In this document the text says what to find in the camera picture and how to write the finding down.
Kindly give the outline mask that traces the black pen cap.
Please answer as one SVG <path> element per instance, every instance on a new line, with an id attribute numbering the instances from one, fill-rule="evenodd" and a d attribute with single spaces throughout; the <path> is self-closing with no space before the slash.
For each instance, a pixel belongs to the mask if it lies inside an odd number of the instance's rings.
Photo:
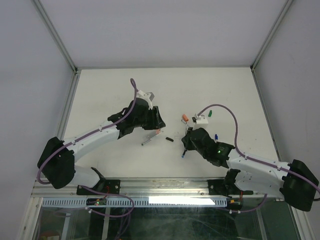
<path id="1" fill-rule="evenodd" d="M 174 142 L 174 139 L 170 138 L 170 137 L 166 137 L 165 138 L 167 141 L 170 141 L 170 142 Z"/>

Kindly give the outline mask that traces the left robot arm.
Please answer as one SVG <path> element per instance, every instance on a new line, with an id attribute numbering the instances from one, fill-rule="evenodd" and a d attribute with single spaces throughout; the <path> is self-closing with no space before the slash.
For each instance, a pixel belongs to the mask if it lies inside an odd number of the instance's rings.
<path id="1" fill-rule="evenodd" d="M 107 179 L 95 167 L 82 167 L 76 162 L 91 151 L 109 142 L 131 134 L 135 128 L 160 130 L 166 126 L 157 106 L 150 107 L 142 98 L 136 98 L 128 107 L 107 118 L 97 129 L 70 139 L 53 137 L 37 163 L 38 182 L 55 189 L 67 185 L 87 187 L 93 194 L 107 191 Z"/>

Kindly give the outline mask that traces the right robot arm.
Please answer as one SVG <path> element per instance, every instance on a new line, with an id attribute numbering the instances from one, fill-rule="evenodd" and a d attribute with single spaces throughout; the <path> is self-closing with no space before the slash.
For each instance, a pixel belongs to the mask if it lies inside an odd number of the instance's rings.
<path id="1" fill-rule="evenodd" d="M 298 210 L 311 210 L 319 181 L 302 161 L 254 161 L 235 146 L 215 141 L 204 128 L 190 128 L 181 141 L 186 152 L 197 151 L 210 164 L 227 169 L 224 179 L 208 182 L 211 194 L 231 197 L 257 192 L 282 199 Z"/>

